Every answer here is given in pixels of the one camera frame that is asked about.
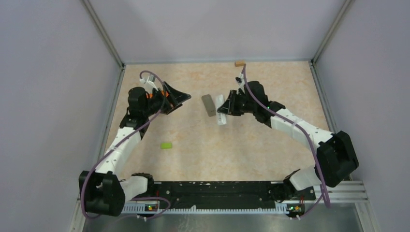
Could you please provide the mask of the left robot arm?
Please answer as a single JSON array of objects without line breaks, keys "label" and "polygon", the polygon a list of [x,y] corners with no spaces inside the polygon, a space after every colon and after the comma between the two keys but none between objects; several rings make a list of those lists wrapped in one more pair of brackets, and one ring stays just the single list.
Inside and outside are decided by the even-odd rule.
[{"label": "left robot arm", "polygon": [[148,174],[133,175],[121,181],[122,172],[131,152],[142,141],[151,121],[159,114],[168,115],[191,95],[178,91],[164,82],[161,88],[148,81],[143,87],[128,92],[128,107],[116,137],[101,160],[90,171],[79,176],[80,202],[83,215],[119,216],[125,205],[136,196],[151,199],[155,187]]}]

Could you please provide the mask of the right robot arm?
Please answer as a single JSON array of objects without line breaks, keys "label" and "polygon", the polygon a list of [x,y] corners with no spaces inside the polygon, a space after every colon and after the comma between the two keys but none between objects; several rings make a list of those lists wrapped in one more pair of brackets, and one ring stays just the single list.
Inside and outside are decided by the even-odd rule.
[{"label": "right robot arm", "polygon": [[284,182],[283,192],[289,199],[297,199],[303,190],[324,184],[334,188],[359,167],[350,136],[320,129],[293,114],[283,104],[270,101],[258,81],[242,82],[238,90],[231,90],[217,112],[230,116],[252,114],[269,128],[286,133],[315,152],[315,164],[294,171]]}]

